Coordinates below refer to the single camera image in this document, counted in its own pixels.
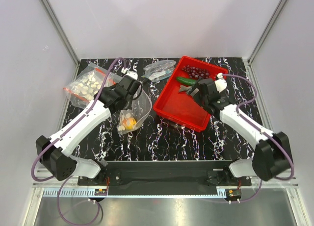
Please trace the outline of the grey toy fish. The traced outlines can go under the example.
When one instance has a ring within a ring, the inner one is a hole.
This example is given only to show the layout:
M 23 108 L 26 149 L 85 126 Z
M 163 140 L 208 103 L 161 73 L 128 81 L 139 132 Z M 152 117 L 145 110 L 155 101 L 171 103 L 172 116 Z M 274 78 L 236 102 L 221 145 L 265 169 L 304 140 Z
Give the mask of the grey toy fish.
M 186 94 L 191 94 L 192 91 L 193 91 L 193 86 L 180 85 L 179 93 L 185 92 Z

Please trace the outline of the green toy cucumber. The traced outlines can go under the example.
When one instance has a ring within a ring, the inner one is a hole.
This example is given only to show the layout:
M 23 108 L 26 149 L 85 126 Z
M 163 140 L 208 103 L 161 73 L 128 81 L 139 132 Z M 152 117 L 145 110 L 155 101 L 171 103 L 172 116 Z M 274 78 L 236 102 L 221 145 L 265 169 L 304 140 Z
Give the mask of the green toy cucumber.
M 194 80 L 192 78 L 181 76 L 176 77 L 176 81 L 185 86 L 193 86 L 197 82 L 197 80 Z

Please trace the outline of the polka dot zip bag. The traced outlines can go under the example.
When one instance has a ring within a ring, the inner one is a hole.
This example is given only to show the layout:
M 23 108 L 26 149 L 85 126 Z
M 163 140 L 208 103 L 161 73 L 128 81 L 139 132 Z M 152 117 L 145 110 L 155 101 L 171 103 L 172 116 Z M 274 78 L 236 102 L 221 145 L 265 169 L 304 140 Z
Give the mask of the polka dot zip bag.
M 119 124 L 117 125 L 117 131 L 119 135 L 124 135 L 140 129 L 151 112 L 152 102 L 146 92 L 144 90 L 140 92 L 140 89 L 138 89 L 135 95 L 139 95 L 139 97 L 132 101 L 131 109 L 122 110 L 119 114 Z M 134 126 L 134 129 L 125 130 L 124 126 L 122 125 L 122 121 L 123 119 L 130 117 L 135 118 L 136 125 Z

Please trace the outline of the yellow toy mango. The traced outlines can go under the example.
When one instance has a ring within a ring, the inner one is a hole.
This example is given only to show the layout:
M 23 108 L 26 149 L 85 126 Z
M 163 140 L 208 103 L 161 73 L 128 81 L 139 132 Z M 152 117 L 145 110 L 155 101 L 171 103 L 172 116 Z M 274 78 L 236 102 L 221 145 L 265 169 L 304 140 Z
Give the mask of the yellow toy mango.
M 122 125 L 124 126 L 125 130 L 134 129 L 134 126 L 136 125 L 136 120 L 133 117 L 125 118 L 122 121 Z

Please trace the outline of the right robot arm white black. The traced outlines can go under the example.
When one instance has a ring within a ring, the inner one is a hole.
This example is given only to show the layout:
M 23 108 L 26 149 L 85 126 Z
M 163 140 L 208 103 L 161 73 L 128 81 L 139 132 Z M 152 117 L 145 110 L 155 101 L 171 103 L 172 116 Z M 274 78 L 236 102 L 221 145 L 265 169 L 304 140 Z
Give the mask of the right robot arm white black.
M 233 161 L 223 172 L 223 180 L 234 185 L 243 176 L 257 176 L 263 181 L 278 178 L 290 169 L 294 175 L 294 165 L 288 136 L 283 132 L 275 133 L 255 122 L 232 104 L 221 93 L 227 88 L 225 79 L 202 79 L 186 89 L 186 94 L 207 113 L 235 130 L 254 150 L 254 156 Z

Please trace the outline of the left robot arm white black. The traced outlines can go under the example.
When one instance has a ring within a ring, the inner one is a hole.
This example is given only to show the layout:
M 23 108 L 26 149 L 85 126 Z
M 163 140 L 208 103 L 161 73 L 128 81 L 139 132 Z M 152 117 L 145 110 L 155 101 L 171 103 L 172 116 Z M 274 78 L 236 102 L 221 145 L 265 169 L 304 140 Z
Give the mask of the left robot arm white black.
M 96 185 L 102 184 L 106 178 L 103 164 L 73 156 L 72 153 L 100 123 L 129 108 L 137 99 L 139 89 L 141 82 L 129 75 L 110 87 L 101 85 L 93 100 L 71 122 L 49 138 L 42 135 L 36 140 L 38 156 L 35 163 L 40 162 L 59 181 L 81 176 Z

